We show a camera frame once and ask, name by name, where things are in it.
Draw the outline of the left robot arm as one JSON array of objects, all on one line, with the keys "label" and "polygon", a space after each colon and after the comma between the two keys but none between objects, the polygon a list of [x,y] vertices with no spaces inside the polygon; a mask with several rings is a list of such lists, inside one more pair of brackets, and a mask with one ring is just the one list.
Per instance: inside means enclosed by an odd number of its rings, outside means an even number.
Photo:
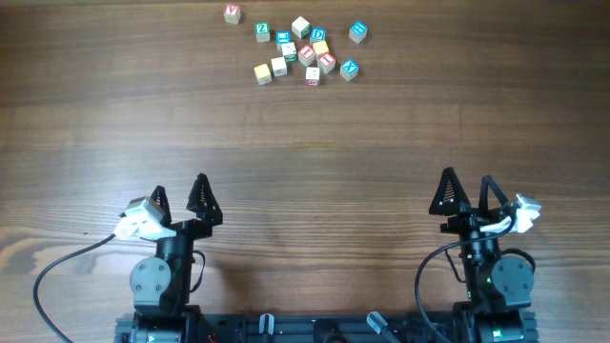
[{"label": "left robot arm", "polygon": [[115,231],[117,235],[151,241],[156,248],[154,256],[139,261],[131,271],[134,315],[116,322],[116,342],[217,340],[200,307],[189,303],[190,294],[202,281],[191,281],[194,257],[203,254],[194,248],[194,242],[212,236],[213,227],[223,223],[206,174],[196,177],[186,209],[195,218],[173,223],[165,189],[158,186],[152,195],[132,200],[123,212],[123,228]]}]

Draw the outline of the green edged picture block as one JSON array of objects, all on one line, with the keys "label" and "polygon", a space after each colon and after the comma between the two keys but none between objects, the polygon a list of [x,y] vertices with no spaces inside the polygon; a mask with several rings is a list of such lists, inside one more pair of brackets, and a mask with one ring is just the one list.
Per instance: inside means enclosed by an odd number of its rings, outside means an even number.
[{"label": "green edged picture block", "polygon": [[282,44],[281,52],[286,63],[292,63],[297,60],[297,50],[294,42]]}]

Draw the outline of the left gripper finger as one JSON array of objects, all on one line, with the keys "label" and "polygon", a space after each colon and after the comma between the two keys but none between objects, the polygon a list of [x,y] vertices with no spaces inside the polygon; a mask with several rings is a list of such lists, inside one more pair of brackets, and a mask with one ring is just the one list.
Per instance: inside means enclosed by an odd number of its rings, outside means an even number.
[{"label": "left gripper finger", "polygon": [[160,220],[160,224],[162,226],[170,226],[172,223],[172,215],[165,188],[158,185],[151,194],[151,200],[163,210],[163,216]]},{"label": "left gripper finger", "polygon": [[211,184],[205,173],[200,173],[188,196],[186,210],[211,226],[223,223],[223,213],[215,200]]}]

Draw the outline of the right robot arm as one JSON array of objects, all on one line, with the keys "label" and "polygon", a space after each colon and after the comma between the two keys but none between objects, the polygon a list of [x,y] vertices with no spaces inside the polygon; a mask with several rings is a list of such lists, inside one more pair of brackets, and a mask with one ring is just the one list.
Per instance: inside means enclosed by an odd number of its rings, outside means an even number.
[{"label": "right robot arm", "polygon": [[440,252],[460,249],[464,269],[460,279],[468,299],[451,311],[451,324],[432,323],[441,342],[528,342],[537,339],[524,310],[531,306],[536,262],[519,249],[501,249],[498,240],[509,233],[525,233],[539,218],[541,204],[521,193],[514,200],[494,179],[481,179],[479,201],[473,206],[452,167],[443,170],[429,214],[442,215],[443,233],[458,236]]}]

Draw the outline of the number 2 wooden block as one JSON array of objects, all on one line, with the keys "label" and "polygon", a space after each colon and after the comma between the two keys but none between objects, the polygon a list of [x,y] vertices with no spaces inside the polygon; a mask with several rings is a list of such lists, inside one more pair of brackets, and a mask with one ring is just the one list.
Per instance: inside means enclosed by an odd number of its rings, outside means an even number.
[{"label": "number 2 wooden block", "polygon": [[284,57],[277,57],[271,60],[272,70],[275,77],[283,76],[288,73],[288,66]]}]

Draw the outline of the yellow S wooden block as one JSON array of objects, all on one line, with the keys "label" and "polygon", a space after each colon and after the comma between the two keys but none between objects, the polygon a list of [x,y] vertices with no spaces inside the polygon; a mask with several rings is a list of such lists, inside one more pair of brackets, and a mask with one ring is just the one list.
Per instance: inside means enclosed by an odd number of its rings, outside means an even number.
[{"label": "yellow S wooden block", "polygon": [[254,67],[254,74],[259,85],[265,85],[273,80],[271,70],[267,64]]}]

